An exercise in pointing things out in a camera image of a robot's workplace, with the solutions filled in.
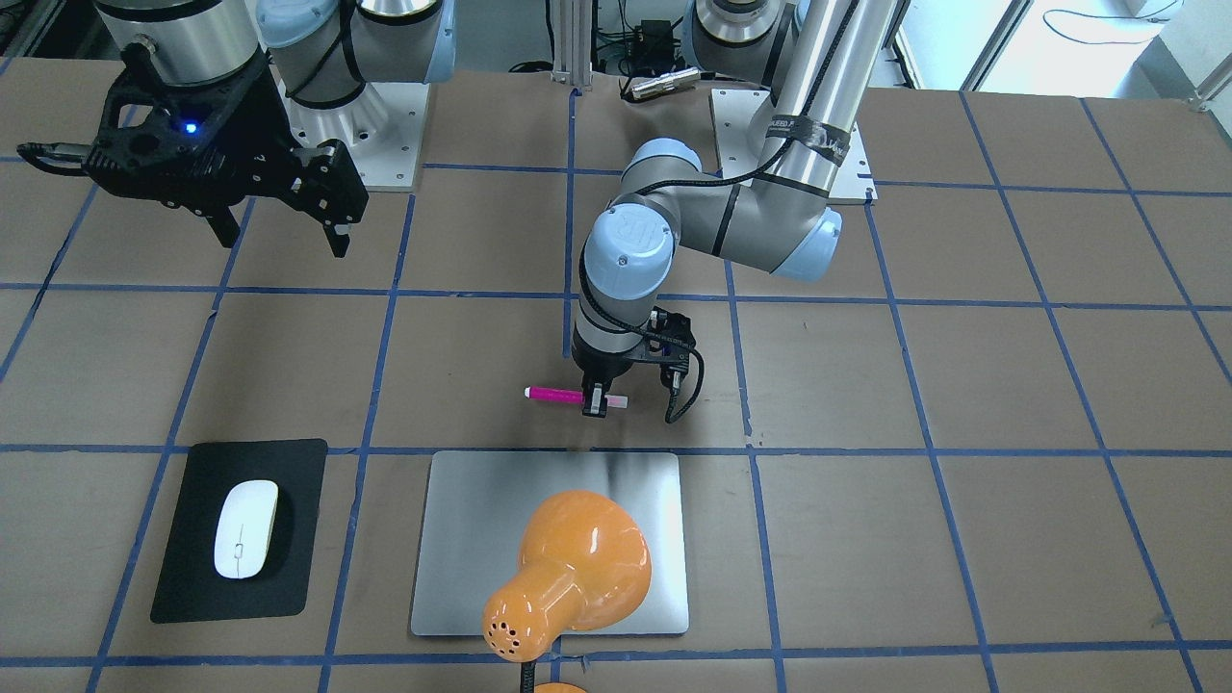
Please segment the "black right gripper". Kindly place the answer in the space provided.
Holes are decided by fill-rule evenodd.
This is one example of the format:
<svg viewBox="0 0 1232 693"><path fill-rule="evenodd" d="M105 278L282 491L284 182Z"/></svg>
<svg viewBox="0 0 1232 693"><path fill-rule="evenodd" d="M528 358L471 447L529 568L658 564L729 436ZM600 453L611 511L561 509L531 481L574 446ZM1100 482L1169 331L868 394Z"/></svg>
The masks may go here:
<svg viewBox="0 0 1232 693"><path fill-rule="evenodd" d="M241 237L230 205L278 200L322 224L335 258L347 255L370 202L363 176L342 141L294 146L269 59L192 88L158 83L153 105L144 175L160 200L200 212L225 249Z"/></svg>

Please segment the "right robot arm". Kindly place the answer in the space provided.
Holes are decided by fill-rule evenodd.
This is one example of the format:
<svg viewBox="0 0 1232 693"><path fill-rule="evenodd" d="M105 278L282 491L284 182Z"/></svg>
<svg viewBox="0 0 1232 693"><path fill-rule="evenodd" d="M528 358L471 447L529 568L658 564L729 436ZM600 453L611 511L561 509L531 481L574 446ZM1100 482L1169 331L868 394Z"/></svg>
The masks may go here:
<svg viewBox="0 0 1232 693"><path fill-rule="evenodd" d="M322 224L334 256L370 194L357 152L392 139L381 83L445 81L452 1L97 1L123 70L79 171L107 194L207 219L280 200Z"/></svg>

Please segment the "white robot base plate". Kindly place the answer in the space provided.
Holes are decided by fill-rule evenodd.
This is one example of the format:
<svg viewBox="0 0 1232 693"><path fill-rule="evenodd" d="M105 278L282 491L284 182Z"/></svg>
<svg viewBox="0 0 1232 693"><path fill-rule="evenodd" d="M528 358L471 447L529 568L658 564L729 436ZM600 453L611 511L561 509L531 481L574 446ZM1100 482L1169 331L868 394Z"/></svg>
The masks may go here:
<svg viewBox="0 0 1232 693"><path fill-rule="evenodd" d="M776 115L765 107L766 90L715 88L708 96L715 126L718 162L724 178L748 174L761 164L766 134L791 141L792 134L807 134L807 128L793 123L788 115ZM860 205L873 202L878 192L859 125L851 126L846 155L840 166L829 166L834 180L829 186L829 203Z"/></svg>

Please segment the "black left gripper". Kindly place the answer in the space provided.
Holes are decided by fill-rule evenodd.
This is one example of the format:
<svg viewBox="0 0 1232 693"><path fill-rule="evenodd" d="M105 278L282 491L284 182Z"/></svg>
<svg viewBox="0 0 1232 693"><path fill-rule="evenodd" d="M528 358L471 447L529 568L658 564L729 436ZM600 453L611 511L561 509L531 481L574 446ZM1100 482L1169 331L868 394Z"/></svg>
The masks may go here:
<svg viewBox="0 0 1232 693"><path fill-rule="evenodd" d="M630 372L633 361L622 351L573 349L573 360L582 371L582 416L602 420L610 408L607 396L612 382Z"/></svg>

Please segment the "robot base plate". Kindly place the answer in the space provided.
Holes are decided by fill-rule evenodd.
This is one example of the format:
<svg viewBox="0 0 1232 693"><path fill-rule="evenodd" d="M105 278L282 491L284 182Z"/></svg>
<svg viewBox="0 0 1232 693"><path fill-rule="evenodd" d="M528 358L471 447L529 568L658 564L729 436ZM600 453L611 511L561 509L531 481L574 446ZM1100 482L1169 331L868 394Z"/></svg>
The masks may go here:
<svg viewBox="0 0 1232 693"><path fill-rule="evenodd" d="M354 101L312 109L286 97L290 125L302 146L342 141L370 192L410 194L420 170L420 150L432 86L370 83Z"/></svg>

